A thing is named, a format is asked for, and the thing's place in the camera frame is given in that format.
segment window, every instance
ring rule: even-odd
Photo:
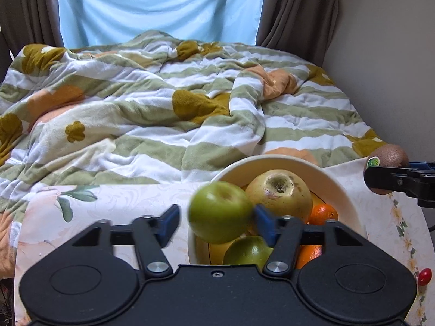
[[[254,44],[263,0],[59,0],[68,48],[126,42],[150,29]]]

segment curtain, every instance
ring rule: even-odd
[[[263,0],[59,0],[65,46],[126,42],[150,29],[180,39],[255,44]]]
[[[0,30],[0,83],[4,80],[7,68],[11,61],[9,47],[7,46],[6,39]]]
[[[338,0],[263,0],[256,44],[321,66],[337,13]]]
[[[0,6],[1,32],[14,56],[31,43],[63,46],[58,0],[0,0]]]

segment fruit sticker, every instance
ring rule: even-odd
[[[379,160],[379,157],[371,157],[368,161],[367,161],[367,168],[369,166],[379,166],[381,164],[381,161]]]

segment green apple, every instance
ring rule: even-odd
[[[307,184],[288,170],[269,170],[257,176],[245,190],[254,204],[262,204],[274,215],[292,215],[308,222],[313,200]]]
[[[261,236],[245,236],[236,240],[223,257],[224,265],[249,265],[255,263],[263,269],[273,249]]]
[[[188,220],[195,235],[203,241],[223,244],[246,232],[253,213],[245,191],[217,181],[195,193],[189,204]]]

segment table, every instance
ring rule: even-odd
[[[346,188],[358,208],[371,242],[414,274],[426,267],[435,272],[434,248],[421,208],[416,206],[414,199],[402,193],[380,196],[368,190],[362,178],[364,163],[364,159],[358,159],[325,170]],[[43,188],[29,202],[19,237],[14,288],[17,325],[26,325],[29,321],[18,293],[24,272],[96,220],[109,219],[113,224],[128,224],[143,214],[160,215],[170,205],[179,204],[183,213],[181,224],[164,252],[173,267],[188,264],[186,207],[191,195],[202,185],[204,183],[79,188],[82,194],[95,197],[87,201],[64,194],[76,189],[75,186]],[[60,211],[59,197],[67,198],[70,203],[73,212],[70,222],[65,221]],[[116,246],[115,254],[133,267],[138,267],[133,247]],[[435,324],[435,308],[431,305],[435,305],[435,281],[419,288],[407,316],[410,325]]]

